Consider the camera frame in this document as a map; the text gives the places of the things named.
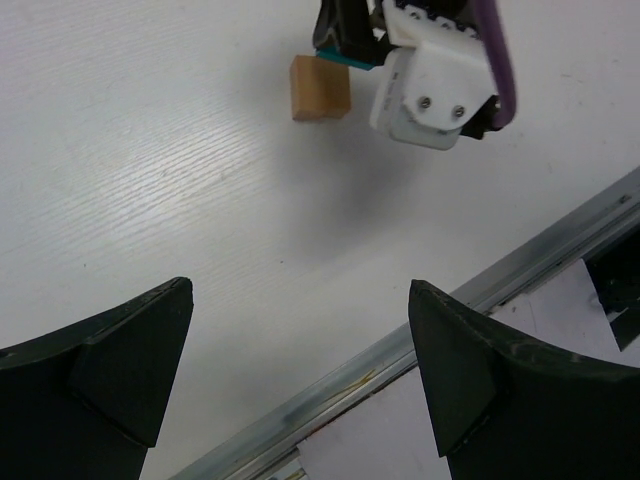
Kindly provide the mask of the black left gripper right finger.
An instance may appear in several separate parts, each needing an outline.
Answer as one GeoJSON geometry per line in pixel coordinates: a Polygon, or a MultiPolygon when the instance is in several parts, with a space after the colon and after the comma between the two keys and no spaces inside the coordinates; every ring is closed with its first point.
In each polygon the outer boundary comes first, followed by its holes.
{"type": "Polygon", "coordinates": [[[516,330],[415,280],[408,317],[455,479],[635,479],[639,371],[516,330]]]}

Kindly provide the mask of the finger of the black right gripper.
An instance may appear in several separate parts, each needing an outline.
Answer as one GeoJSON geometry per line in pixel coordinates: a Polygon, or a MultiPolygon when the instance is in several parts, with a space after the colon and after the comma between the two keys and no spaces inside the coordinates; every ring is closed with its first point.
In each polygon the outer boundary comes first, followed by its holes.
{"type": "Polygon", "coordinates": [[[384,51],[374,35],[365,0],[342,2],[342,54],[360,63],[384,62],[384,51]]]}
{"type": "Polygon", "coordinates": [[[339,49],[342,10],[342,2],[340,0],[321,1],[312,35],[313,46],[316,50],[339,49]]]}

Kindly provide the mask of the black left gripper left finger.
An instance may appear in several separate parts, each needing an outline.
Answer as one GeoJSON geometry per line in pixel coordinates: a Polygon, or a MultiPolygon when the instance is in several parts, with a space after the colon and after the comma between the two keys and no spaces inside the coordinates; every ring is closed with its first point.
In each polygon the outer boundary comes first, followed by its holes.
{"type": "Polygon", "coordinates": [[[156,446],[193,313],[173,278],[1,351],[4,479],[137,479],[156,446]]]}

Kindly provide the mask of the teal wood block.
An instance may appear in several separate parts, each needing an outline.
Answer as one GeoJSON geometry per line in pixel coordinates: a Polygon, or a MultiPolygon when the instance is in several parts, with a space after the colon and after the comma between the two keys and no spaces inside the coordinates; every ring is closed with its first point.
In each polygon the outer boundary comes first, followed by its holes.
{"type": "Polygon", "coordinates": [[[372,65],[367,62],[362,62],[357,59],[352,59],[352,58],[349,58],[348,56],[341,54],[338,51],[338,49],[334,46],[317,49],[316,56],[324,60],[328,60],[337,64],[346,65],[346,66],[357,68],[364,71],[370,71],[373,68],[375,68],[375,65],[372,65]]]}

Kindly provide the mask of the natural wood block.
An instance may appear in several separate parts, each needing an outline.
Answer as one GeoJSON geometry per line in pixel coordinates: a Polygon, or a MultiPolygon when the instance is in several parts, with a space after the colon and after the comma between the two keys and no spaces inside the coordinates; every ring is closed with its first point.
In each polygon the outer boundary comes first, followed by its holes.
{"type": "Polygon", "coordinates": [[[290,67],[291,112],[294,121],[325,116],[323,67],[319,59],[297,55],[290,67]]]}
{"type": "Polygon", "coordinates": [[[317,59],[320,107],[324,117],[341,119],[351,110],[349,68],[322,58],[317,59]]]}

